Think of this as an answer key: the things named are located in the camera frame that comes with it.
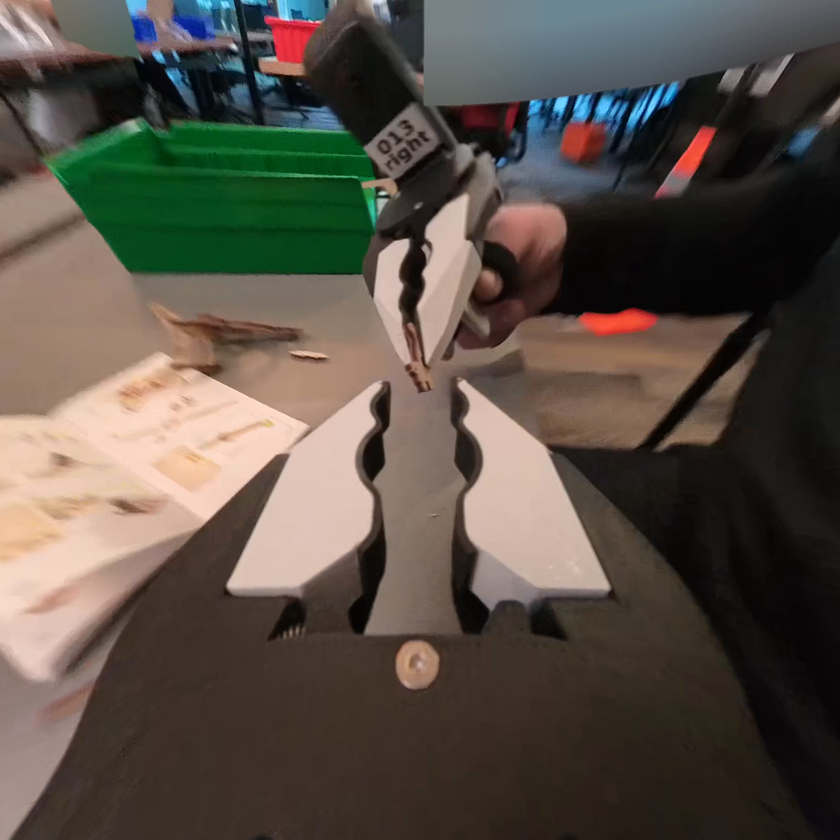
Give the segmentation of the black upright pole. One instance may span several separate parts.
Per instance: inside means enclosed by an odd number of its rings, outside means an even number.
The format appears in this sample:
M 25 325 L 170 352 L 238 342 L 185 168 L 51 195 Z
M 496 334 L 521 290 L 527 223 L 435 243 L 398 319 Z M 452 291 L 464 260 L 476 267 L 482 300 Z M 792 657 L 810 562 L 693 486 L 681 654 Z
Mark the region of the black upright pole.
M 266 120 L 263 108 L 263 101 L 260 96 L 260 91 L 256 79 L 255 61 L 249 45 L 244 5 L 239 0 L 233 1 L 233 4 L 237 20 L 238 36 L 240 40 L 240 51 L 242 55 L 242 62 L 248 87 L 248 94 L 252 109 L 254 111 L 254 122 L 256 125 L 265 126 Z

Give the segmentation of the wooden model assembly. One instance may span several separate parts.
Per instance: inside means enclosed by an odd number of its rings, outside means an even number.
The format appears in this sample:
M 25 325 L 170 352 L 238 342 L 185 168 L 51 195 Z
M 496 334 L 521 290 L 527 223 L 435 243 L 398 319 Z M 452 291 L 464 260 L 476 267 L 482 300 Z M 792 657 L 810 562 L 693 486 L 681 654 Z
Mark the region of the wooden model assembly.
M 149 309 L 171 339 L 171 367 L 177 371 L 193 370 L 214 375 L 223 369 L 217 360 L 220 348 L 294 343 L 304 336 L 299 328 L 227 319 L 209 313 L 184 318 L 156 302 L 152 302 Z

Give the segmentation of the instruction booklet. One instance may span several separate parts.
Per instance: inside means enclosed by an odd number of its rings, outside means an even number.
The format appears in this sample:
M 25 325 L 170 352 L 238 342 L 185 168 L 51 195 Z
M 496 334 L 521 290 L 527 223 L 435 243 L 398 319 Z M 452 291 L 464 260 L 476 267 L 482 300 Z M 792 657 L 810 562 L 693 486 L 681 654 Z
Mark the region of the instruction booklet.
M 46 415 L 2 415 L 1 649 L 60 678 L 302 421 L 155 353 Z

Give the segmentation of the small notched wooden model part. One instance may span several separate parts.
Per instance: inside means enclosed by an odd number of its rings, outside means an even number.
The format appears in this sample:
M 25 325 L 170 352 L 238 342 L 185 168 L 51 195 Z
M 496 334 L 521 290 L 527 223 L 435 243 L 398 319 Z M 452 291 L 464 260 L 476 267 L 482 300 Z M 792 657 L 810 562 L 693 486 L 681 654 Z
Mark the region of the small notched wooden model part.
M 424 348 L 417 327 L 412 322 L 403 325 L 409 361 L 405 365 L 406 372 L 414 383 L 417 392 L 426 393 L 434 388 L 434 379 L 427 367 Z

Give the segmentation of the green plastic storage bin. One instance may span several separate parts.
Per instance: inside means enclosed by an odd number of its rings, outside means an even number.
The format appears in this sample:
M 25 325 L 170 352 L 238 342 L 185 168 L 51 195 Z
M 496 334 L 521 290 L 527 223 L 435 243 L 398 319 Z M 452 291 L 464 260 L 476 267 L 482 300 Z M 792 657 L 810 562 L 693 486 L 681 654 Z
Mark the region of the green plastic storage bin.
M 46 165 L 130 272 L 358 275 L 375 227 L 343 131 L 134 119 Z

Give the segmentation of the black stand leg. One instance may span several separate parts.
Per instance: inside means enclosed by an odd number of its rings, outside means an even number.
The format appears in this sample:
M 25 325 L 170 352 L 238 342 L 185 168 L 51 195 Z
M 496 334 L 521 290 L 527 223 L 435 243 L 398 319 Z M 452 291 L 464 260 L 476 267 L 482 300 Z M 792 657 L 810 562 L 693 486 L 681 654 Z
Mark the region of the black stand leg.
M 751 313 L 720 344 L 705 366 L 675 400 L 667 413 L 637 445 L 640 451 L 656 450 L 709 393 L 710 389 L 743 358 L 760 333 L 767 329 L 770 310 Z

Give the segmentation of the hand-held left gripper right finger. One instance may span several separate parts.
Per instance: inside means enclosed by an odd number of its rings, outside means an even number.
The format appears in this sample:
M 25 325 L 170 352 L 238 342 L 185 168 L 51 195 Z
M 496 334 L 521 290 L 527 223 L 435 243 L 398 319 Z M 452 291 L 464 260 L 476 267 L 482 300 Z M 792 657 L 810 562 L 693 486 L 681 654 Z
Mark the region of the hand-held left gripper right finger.
M 512 605 L 527 632 L 559 634 L 556 602 L 602 602 L 613 587 L 553 454 L 466 379 L 451 385 L 456 500 L 451 588 L 461 631 Z

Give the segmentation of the person's right hand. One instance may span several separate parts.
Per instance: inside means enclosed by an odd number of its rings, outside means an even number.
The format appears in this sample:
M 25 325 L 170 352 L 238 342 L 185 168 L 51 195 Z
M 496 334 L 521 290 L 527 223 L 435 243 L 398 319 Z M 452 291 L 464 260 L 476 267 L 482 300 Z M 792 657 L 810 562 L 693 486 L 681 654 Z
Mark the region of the person's right hand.
M 504 343 L 523 322 L 538 317 L 560 289 L 561 258 L 568 228 L 561 210 L 547 203 L 501 206 L 489 221 L 487 243 L 508 249 L 518 262 L 512 290 L 502 293 L 502 279 L 483 268 L 472 293 L 478 312 L 489 323 L 483 338 L 467 327 L 457 333 L 462 350 L 484 350 Z

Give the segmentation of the orange striped post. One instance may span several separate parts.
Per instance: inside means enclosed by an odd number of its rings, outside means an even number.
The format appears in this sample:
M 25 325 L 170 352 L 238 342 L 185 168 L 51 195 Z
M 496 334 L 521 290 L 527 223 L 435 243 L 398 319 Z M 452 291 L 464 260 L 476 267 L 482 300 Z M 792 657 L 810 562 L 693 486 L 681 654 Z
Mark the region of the orange striped post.
M 698 129 L 655 192 L 654 199 L 677 197 L 686 191 L 717 132 L 718 129 L 710 125 L 703 125 Z

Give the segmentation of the person's right forearm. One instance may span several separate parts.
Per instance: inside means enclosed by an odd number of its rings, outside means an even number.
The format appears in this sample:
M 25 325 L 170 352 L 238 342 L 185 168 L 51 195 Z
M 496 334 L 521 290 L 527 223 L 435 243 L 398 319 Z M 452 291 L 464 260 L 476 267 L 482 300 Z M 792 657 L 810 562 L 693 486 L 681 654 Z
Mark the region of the person's right forearm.
M 565 242 L 542 312 L 709 317 L 768 308 L 784 288 L 773 263 L 791 186 L 788 175 L 758 175 L 679 196 L 560 205 Z

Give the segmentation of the red plastic bin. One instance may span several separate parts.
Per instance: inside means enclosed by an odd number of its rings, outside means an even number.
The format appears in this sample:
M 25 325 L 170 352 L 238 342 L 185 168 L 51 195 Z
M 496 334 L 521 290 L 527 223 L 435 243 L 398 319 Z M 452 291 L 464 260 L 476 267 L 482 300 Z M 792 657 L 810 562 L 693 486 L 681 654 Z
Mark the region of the red plastic bin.
M 273 39 L 276 59 L 295 65 L 302 64 L 308 42 L 321 25 L 320 21 L 275 16 L 265 16 L 265 23 Z

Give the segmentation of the person's black clothing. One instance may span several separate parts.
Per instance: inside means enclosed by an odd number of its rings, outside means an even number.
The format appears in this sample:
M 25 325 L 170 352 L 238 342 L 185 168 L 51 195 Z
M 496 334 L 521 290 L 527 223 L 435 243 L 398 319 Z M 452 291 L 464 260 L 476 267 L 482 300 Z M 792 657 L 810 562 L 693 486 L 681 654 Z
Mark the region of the person's black clothing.
M 838 151 L 778 175 L 784 288 L 719 439 L 566 454 L 695 596 L 806 821 L 838 838 Z

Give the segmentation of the orange box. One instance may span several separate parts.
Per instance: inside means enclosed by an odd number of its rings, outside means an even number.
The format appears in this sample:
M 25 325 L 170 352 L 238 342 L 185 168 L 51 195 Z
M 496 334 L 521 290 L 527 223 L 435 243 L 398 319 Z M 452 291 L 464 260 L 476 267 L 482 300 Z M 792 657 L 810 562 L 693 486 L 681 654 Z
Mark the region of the orange box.
M 574 165 L 592 166 L 601 159 L 607 138 L 603 122 L 570 122 L 560 142 L 560 157 Z

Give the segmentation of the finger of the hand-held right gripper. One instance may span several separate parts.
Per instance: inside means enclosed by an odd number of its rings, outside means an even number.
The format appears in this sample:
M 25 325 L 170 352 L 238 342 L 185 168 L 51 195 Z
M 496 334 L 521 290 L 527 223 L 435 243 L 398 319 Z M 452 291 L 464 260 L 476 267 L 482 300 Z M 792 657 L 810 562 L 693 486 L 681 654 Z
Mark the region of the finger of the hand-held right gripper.
M 422 271 L 416 325 L 428 368 L 435 367 L 452 342 L 481 271 L 478 249 L 468 237 L 469 205 L 467 194 L 458 196 L 425 228 L 429 254 Z
M 374 262 L 373 302 L 387 337 L 401 361 L 420 361 L 421 350 L 414 325 L 401 303 L 406 291 L 401 270 L 410 239 L 397 239 L 384 247 Z

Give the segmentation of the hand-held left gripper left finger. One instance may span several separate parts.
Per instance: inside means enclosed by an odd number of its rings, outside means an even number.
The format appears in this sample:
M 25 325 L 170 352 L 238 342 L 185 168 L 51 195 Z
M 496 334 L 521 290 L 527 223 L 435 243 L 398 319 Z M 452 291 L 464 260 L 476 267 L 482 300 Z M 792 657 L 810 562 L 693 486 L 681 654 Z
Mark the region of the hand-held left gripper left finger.
M 276 634 L 363 634 L 385 571 L 382 498 L 392 388 L 375 381 L 295 444 L 227 580 L 284 602 Z

